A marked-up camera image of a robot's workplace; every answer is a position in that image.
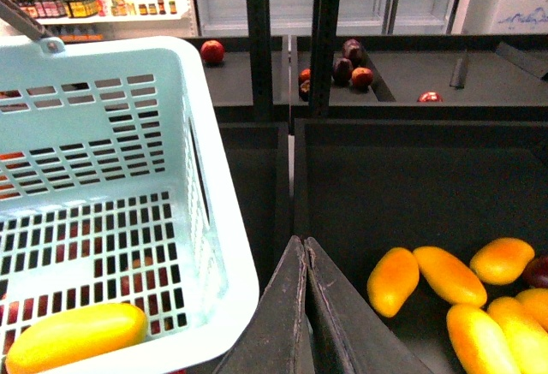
light blue plastic basket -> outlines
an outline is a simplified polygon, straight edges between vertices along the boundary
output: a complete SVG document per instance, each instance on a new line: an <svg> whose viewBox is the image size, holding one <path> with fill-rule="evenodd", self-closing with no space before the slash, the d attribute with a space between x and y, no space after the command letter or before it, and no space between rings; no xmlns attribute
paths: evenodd
<svg viewBox="0 0 548 374"><path fill-rule="evenodd" d="M259 290L197 50L12 37L0 63L3 356L44 315L122 301L149 316L146 342L55 372L160 373L229 349Z"/></svg>

plum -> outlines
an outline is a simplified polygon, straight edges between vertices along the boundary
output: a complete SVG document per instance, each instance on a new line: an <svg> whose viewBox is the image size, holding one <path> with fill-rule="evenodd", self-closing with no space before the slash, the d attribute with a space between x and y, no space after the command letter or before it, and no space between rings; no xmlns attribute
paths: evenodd
<svg viewBox="0 0 548 374"><path fill-rule="evenodd" d="M531 287L548 288L548 254L531 260L522 277Z"/></svg>
<svg viewBox="0 0 548 374"><path fill-rule="evenodd" d="M346 86L348 81L352 78L352 72L354 66L349 59L339 57L333 62L333 80L336 85Z"/></svg>
<svg viewBox="0 0 548 374"><path fill-rule="evenodd" d="M360 65L364 56L364 48L356 39L350 39L344 42L342 45L342 57L349 59L352 62L353 67Z"/></svg>
<svg viewBox="0 0 548 374"><path fill-rule="evenodd" d="M310 80L305 80L299 86L299 97L303 102L308 101L308 94L310 93Z"/></svg>

basket handle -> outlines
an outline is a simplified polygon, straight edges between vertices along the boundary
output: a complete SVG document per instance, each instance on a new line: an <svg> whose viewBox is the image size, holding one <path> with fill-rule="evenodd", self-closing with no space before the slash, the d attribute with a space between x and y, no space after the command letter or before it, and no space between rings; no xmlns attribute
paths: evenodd
<svg viewBox="0 0 548 374"><path fill-rule="evenodd" d="M27 15L10 0L0 0L0 19L8 22L31 40L40 40L53 36L44 25Z"/></svg>

yellow mango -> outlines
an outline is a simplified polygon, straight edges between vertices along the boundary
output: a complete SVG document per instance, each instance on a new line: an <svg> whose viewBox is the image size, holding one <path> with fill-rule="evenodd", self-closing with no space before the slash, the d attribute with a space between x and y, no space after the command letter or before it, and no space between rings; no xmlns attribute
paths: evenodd
<svg viewBox="0 0 548 374"><path fill-rule="evenodd" d="M130 304L99 304L59 312L38 321L6 356L9 374L33 374L139 344L145 313Z"/></svg>
<svg viewBox="0 0 548 374"><path fill-rule="evenodd" d="M467 374L520 374L503 331L483 310L468 304L452 306L447 330Z"/></svg>
<svg viewBox="0 0 548 374"><path fill-rule="evenodd" d="M518 300L500 297L487 313L503 329L521 374L548 373L548 333Z"/></svg>
<svg viewBox="0 0 548 374"><path fill-rule="evenodd" d="M413 254L402 247L390 249L367 279L371 306L385 317L394 317L419 284L419 265Z"/></svg>
<svg viewBox="0 0 548 374"><path fill-rule="evenodd" d="M415 248L413 255L430 287L450 304L481 307L487 292L479 278L450 252L435 246Z"/></svg>
<svg viewBox="0 0 548 374"><path fill-rule="evenodd" d="M534 258L534 249L513 237L495 239L470 260L470 268L482 282L504 285L514 282Z"/></svg>
<svg viewBox="0 0 548 374"><path fill-rule="evenodd" d="M548 331L548 288L530 288L516 295L516 298Z"/></svg>

black tray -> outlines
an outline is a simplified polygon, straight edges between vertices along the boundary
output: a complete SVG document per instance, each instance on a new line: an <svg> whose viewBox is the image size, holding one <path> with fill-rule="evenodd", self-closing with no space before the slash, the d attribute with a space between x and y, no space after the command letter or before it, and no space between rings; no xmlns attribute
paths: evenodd
<svg viewBox="0 0 548 374"><path fill-rule="evenodd" d="M350 37L338 37L337 47ZM505 42L546 62L546 35L519 36L371 36L360 39L376 73L374 90L331 88L329 116L444 120L548 120L548 81L496 54ZM310 38L291 42L292 116L309 116L298 96L298 74L309 67ZM450 86L457 59L468 51L468 74L462 89ZM388 87L389 91L380 90ZM443 103L419 104L423 92L439 92Z"/></svg>
<svg viewBox="0 0 548 374"><path fill-rule="evenodd" d="M253 92L249 58L249 38L214 38L225 49L223 64L204 64L205 78L211 101L219 122L252 122ZM209 40L205 38L186 39L196 49ZM286 122L289 118L289 56L287 36L271 38L272 97L274 120Z"/></svg>
<svg viewBox="0 0 548 374"><path fill-rule="evenodd" d="M295 233L316 238L365 299L393 246L441 246L467 263L488 241L515 236L548 252L547 140L547 123L298 119ZM493 300L524 288L487 291ZM434 372L463 374L448 309L421 279L384 321Z"/></svg>

